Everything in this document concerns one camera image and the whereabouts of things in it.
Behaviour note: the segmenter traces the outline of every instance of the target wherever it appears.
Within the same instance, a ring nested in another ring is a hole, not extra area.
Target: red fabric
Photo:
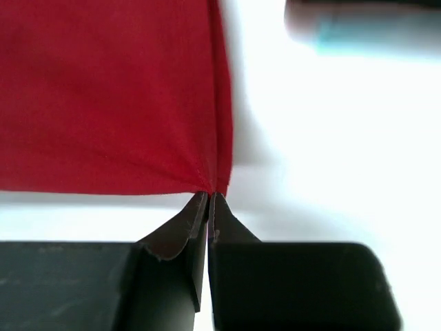
[[[0,190],[226,193],[216,0],[0,1]]]

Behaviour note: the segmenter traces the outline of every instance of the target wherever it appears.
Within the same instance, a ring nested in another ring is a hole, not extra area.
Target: towel
[[[226,194],[217,0],[3,0],[0,190]]]

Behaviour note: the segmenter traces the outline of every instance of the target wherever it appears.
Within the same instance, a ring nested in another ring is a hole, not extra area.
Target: black object
[[[0,330],[193,330],[207,199],[137,243],[0,243]]]
[[[419,6],[428,9],[441,8],[441,0],[288,0],[288,1],[297,1],[301,3],[321,3],[321,4],[330,4],[330,3],[339,3],[344,5],[353,5],[360,3],[384,3],[384,4],[398,4],[398,5],[410,5],[410,6]]]
[[[214,323],[232,330],[396,331],[382,266],[356,243],[263,243],[210,201],[208,268]]]

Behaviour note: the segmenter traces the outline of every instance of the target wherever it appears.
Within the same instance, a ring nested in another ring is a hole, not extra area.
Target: white background
[[[366,243],[404,330],[439,330],[441,65],[299,44],[284,0],[221,3],[236,126],[230,207],[263,240]],[[136,241],[190,197],[0,192],[0,239]],[[212,330],[207,277],[195,330]]]

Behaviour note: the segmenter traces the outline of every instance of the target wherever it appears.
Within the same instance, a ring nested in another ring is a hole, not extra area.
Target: white table
[[[404,330],[436,329],[441,65],[323,56],[288,36],[284,0],[222,2],[236,126],[230,207],[263,240],[366,243]],[[190,197],[4,192],[0,240],[136,241]],[[212,329],[207,277],[202,304],[196,331]]]

